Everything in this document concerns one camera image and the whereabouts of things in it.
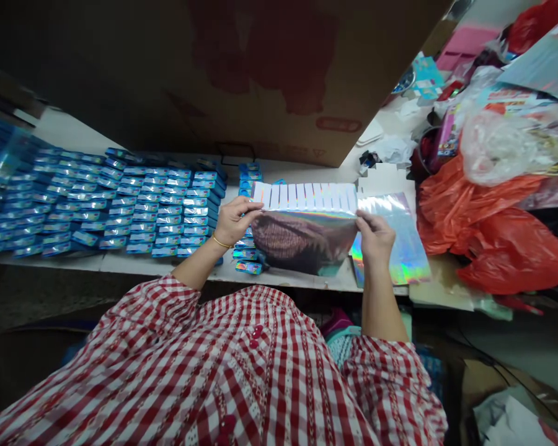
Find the holographic film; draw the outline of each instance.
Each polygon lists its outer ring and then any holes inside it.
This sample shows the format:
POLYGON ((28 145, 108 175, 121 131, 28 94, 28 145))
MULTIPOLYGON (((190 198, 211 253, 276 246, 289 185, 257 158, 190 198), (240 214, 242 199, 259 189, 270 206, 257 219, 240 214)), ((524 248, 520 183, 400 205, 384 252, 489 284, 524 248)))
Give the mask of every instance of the holographic film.
MULTIPOLYGON (((384 217, 397 233, 392 247, 389 269, 394 285, 429 282, 430 265, 417 232, 405 194, 396 193, 358 200, 360 209, 384 217)), ((358 233, 352 248, 353 267, 359 288, 364 286, 364 264, 361 254, 361 234, 358 233)))
POLYGON ((266 265, 337 275, 357 233, 354 185, 255 182, 252 199, 264 203, 263 216, 252 223, 252 235, 266 265))

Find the cardboard sheet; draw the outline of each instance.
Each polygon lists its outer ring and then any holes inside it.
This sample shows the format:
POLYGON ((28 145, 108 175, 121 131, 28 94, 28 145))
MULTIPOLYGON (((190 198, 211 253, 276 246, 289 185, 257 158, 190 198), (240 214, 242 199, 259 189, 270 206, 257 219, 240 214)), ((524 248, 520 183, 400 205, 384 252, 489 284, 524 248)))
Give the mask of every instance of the cardboard sheet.
POLYGON ((450 4, 5 0, 0 69, 130 150, 338 167, 450 4))

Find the wire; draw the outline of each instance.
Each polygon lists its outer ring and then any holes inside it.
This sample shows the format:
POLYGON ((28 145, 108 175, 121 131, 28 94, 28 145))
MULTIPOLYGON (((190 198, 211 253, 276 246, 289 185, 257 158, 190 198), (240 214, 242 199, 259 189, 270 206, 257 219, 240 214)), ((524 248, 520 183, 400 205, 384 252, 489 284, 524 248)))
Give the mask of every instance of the wire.
MULTIPOLYGON (((500 367, 502 367, 504 369, 504 371, 506 373, 508 373, 509 375, 511 375, 527 392, 529 392, 531 394, 531 396, 533 398, 535 398, 537 401, 539 401, 541 403, 542 406, 544 406, 546 408, 546 410, 550 413, 550 415, 558 422, 558 417, 556 416, 556 414, 554 414, 554 412, 552 412, 552 409, 550 409, 550 407, 548 407, 547 404, 545 404, 533 391, 531 391, 530 388, 528 388, 523 381, 521 381, 519 378, 516 377, 516 375, 511 372, 508 367, 506 367, 505 365, 503 365, 500 361, 498 361, 496 358, 494 358, 494 356, 486 353, 485 351, 477 348, 475 345, 473 345, 473 343, 467 338, 467 336, 465 336, 465 333, 463 333, 463 330, 461 329, 460 326, 457 327, 457 330, 459 331, 459 333, 461 334, 461 336, 463 337, 463 339, 465 339, 465 341, 467 342, 467 346, 473 348, 474 350, 480 352, 481 354, 483 354, 484 356, 487 356, 492 362, 494 362, 495 364, 498 364, 500 367)), ((496 367, 494 367, 494 370, 496 370, 498 372, 498 374, 500 376, 503 377, 504 381, 506 381, 507 385, 510 386, 510 383, 508 382, 508 380, 502 375, 501 371, 497 370, 496 367)))

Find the cardboard box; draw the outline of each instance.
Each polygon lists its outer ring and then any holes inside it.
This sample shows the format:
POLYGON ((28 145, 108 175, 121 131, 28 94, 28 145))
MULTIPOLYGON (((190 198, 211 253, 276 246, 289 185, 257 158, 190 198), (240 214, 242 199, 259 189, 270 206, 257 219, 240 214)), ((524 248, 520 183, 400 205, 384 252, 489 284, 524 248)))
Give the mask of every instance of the cardboard box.
POLYGON ((468 426, 471 426, 468 421, 473 418, 473 407, 481 404, 488 396, 506 389, 508 383, 510 385, 523 385, 531 391, 529 398, 539 417, 551 424, 555 423, 556 419, 558 420, 558 392, 555 389, 534 380, 518 369, 508 368, 513 376, 499 365, 494 368, 472 359, 466 359, 464 363, 461 444, 474 444, 470 441, 472 430, 467 429, 468 426), (546 400, 546 405, 533 398, 533 394, 542 396, 546 400))
POLYGON ((435 58, 442 48, 445 47, 446 42, 451 38, 458 24, 459 22, 456 20, 445 19, 439 21, 422 46, 424 55, 435 58))
POLYGON ((451 0, 0 2, 0 69, 131 150, 338 167, 451 0))

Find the clear plastic bag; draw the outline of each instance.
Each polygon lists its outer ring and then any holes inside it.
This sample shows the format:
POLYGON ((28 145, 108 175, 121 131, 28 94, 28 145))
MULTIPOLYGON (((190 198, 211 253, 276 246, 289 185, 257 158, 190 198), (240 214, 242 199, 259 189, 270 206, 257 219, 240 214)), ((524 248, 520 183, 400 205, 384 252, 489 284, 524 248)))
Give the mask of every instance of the clear plastic bag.
POLYGON ((463 127, 461 151, 467 179, 496 186, 526 173, 545 172, 558 158, 545 139, 533 134, 531 120, 482 110, 463 127))

